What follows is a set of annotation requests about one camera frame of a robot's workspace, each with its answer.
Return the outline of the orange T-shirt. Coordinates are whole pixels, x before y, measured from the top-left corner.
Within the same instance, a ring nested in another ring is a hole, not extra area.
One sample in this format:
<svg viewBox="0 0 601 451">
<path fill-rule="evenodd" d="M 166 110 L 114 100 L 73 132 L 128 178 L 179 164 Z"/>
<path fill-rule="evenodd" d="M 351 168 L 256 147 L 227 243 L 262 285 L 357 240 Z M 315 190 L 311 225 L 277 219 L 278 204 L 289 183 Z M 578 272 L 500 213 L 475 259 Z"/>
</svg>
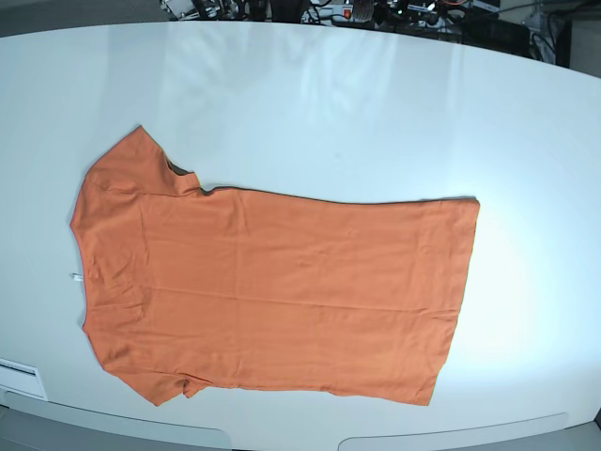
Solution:
<svg viewBox="0 0 601 451">
<path fill-rule="evenodd" d="M 154 405 L 214 387 L 425 406 L 479 209 L 205 191 L 137 128 L 89 168 L 71 217 L 83 329 L 102 369 Z"/>
</svg>

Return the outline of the white power strip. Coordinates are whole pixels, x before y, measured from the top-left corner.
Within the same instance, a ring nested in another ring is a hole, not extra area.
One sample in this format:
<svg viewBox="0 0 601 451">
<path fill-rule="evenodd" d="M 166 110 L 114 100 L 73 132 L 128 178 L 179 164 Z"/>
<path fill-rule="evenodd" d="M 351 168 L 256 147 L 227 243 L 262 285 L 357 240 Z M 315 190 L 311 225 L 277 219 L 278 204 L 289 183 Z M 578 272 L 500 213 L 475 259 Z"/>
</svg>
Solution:
<svg viewBox="0 0 601 451">
<path fill-rule="evenodd" d="M 434 25 L 463 1 L 307 1 L 300 14 L 305 24 Z"/>
</svg>

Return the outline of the white paper label sheet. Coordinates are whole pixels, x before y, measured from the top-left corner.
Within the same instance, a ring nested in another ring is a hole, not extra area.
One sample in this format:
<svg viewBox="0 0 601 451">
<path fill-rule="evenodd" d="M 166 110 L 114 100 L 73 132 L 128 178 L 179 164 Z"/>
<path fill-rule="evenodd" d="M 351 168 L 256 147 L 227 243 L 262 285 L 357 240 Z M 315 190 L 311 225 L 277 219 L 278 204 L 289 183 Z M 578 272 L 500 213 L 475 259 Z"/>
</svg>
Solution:
<svg viewBox="0 0 601 451">
<path fill-rule="evenodd" d="M 39 371 L 30 365 L 1 359 L 0 386 L 7 392 L 43 401 L 48 400 Z"/>
</svg>

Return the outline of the black electronics box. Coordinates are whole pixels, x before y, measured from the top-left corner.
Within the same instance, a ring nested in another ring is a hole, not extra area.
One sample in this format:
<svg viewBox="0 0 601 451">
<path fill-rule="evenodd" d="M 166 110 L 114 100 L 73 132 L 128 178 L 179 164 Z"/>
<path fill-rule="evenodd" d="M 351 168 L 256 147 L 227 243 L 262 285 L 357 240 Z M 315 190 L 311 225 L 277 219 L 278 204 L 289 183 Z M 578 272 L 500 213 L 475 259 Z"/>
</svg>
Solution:
<svg viewBox="0 0 601 451">
<path fill-rule="evenodd" d="M 507 54 L 526 54 L 530 49 L 527 26 L 498 19 L 479 19 L 462 25 L 463 42 Z"/>
</svg>

